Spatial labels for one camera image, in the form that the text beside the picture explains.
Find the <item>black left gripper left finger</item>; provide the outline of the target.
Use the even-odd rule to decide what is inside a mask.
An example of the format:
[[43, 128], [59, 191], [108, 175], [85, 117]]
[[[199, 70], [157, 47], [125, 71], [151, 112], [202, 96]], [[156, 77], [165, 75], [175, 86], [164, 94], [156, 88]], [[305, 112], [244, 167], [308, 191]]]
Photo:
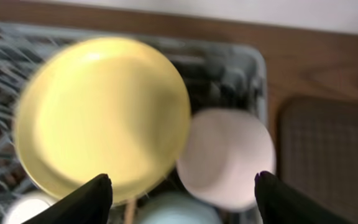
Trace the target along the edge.
[[107, 224], [112, 200], [111, 180], [99, 174], [24, 224]]

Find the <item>wooden chopstick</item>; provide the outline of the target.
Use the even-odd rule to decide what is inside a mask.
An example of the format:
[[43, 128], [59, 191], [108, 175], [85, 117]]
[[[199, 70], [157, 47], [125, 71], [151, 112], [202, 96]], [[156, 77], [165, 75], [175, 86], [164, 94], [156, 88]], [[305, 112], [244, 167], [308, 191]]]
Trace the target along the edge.
[[130, 199], [126, 204], [123, 224], [133, 224], [136, 209], [137, 209], [137, 199], [136, 198]]

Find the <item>yellow plate with scraps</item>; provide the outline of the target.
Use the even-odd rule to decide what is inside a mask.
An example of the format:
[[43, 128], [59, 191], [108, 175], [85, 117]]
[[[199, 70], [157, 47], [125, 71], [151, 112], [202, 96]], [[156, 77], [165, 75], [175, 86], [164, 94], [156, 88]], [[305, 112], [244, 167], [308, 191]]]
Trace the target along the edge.
[[21, 92], [14, 143], [32, 181], [61, 199], [98, 174], [113, 202], [142, 197], [172, 171], [191, 120], [185, 83], [163, 53], [105, 37], [49, 58]]

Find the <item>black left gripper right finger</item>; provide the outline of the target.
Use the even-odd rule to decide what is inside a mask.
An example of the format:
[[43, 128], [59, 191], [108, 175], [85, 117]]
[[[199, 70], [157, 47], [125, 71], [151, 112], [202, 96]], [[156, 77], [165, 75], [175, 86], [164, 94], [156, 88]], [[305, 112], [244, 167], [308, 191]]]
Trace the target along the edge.
[[254, 193], [264, 224], [320, 224], [348, 221], [283, 183], [270, 172], [255, 176]]

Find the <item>light blue bowl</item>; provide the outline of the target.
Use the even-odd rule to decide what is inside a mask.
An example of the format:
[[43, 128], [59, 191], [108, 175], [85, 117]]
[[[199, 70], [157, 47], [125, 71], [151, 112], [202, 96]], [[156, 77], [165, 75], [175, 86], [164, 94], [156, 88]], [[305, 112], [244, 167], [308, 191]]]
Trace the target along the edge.
[[179, 192], [150, 199], [135, 218], [140, 224], [221, 224], [216, 209]]

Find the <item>cream white cup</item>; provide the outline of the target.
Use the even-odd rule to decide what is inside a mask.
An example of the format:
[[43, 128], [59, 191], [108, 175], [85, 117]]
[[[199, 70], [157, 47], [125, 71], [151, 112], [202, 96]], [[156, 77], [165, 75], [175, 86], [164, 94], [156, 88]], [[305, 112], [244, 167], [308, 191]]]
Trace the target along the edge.
[[56, 202], [56, 199], [41, 191], [24, 194], [8, 208], [2, 219], [2, 224], [24, 223]]

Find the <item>pink shallow bowl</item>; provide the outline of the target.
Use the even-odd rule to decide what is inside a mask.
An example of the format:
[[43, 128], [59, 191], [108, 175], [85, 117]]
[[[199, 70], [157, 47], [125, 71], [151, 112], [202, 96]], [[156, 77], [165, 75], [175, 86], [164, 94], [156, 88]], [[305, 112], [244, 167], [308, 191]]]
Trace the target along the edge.
[[194, 197], [216, 207], [241, 212], [255, 206], [254, 177], [276, 171], [269, 131], [241, 110], [208, 109], [194, 115], [178, 176]]

